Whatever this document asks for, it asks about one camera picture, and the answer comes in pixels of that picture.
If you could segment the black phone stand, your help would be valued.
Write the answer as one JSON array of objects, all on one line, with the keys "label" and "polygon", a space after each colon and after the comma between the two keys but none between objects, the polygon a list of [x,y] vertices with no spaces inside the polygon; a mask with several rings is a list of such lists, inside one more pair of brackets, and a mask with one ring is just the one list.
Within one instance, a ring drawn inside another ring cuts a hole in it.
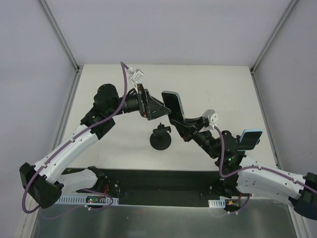
[{"label": "black phone stand", "polygon": [[166,150],[171,145],[171,127],[160,123],[153,129],[150,136],[150,145],[159,151]]}]

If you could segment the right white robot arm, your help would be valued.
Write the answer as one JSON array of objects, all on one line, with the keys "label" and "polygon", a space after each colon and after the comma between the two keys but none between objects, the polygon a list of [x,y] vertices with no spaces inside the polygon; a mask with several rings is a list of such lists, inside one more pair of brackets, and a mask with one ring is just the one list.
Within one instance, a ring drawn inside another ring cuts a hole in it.
[{"label": "right white robot arm", "polygon": [[212,119],[169,117],[185,142],[194,140],[211,158],[216,159],[223,191],[227,195],[254,194],[279,201],[311,220],[317,218],[317,176],[287,172],[267,166],[240,149],[240,137],[221,131]]}]

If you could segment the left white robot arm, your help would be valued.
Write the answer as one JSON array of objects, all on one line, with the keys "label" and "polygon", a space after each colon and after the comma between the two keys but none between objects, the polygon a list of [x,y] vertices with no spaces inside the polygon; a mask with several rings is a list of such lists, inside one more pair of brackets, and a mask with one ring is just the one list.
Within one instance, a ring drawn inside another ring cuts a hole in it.
[{"label": "left white robot arm", "polygon": [[94,193],[104,192],[106,176],[95,166],[65,175],[64,170],[87,148],[101,140],[115,125],[107,117],[138,111],[147,120],[168,115],[171,110],[152,97],[149,91],[138,84],[135,92],[119,97],[116,87],[104,84],[94,96],[93,107],[81,119],[76,130],[49,155],[34,165],[23,164],[20,169],[25,191],[45,209],[55,204],[67,193],[90,189]]}]

